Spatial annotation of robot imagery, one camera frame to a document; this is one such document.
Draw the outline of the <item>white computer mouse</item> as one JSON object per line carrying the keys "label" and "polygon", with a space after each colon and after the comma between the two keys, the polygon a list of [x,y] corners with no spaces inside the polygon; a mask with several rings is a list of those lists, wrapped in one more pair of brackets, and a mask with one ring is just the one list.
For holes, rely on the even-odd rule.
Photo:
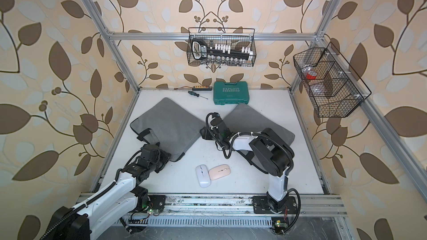
{"label": "white computer mouse", "polygon": [[196,167],[196,176],[201,188],[207,188],[211,185],[209,171],[206,165],[202,164]]}

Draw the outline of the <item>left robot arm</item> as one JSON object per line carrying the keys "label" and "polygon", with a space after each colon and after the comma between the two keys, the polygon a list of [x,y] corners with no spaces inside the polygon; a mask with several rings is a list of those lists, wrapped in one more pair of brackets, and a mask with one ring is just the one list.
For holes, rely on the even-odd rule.
{"label": "left robot arm", "polygon": [[130,212],[159,214],[165,196],[150,197],[141,183],[159,173],[171,154],[156,144],[145,144],[116,172],[113,181],[71,208],[61,207],[53,215],[43,240],[96,240],[114,223],[126,222]]}

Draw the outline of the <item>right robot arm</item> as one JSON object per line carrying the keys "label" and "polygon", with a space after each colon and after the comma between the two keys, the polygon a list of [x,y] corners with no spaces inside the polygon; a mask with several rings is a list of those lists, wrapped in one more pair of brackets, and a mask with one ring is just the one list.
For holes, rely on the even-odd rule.
{"label": "right robot arm", "polygon": [[294,167],[291,147],[271,128],[261,132],[231,132],[216,112],[206,116],[205,124],[201,130],[202,137],[215,141],[217,149],[226,159],[231,157],[232,152],[237,152],[250,165],[268,174],[267,199],[271,204],[283,205],[289,196],[289,173]]}

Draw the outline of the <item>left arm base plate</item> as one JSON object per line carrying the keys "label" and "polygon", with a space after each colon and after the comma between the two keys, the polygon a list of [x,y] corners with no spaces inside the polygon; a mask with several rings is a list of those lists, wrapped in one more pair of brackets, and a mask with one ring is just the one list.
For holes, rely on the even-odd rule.
{"label": "left arm base plate", "polygon": [[148,195],[148,200],[143,211],[153,216],[158,216],[165,208],[166,196],[161,194]]}

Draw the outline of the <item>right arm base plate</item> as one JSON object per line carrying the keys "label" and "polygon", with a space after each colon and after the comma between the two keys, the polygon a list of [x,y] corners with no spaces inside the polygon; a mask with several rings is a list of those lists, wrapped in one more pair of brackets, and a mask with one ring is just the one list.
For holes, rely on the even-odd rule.
{"label": "right arm base plate", "polygon": [[296,214],[298,210],[298,203],[292,196],[286,196],[281,201],[269,196],[253,196],[251,201],[255,214]]}

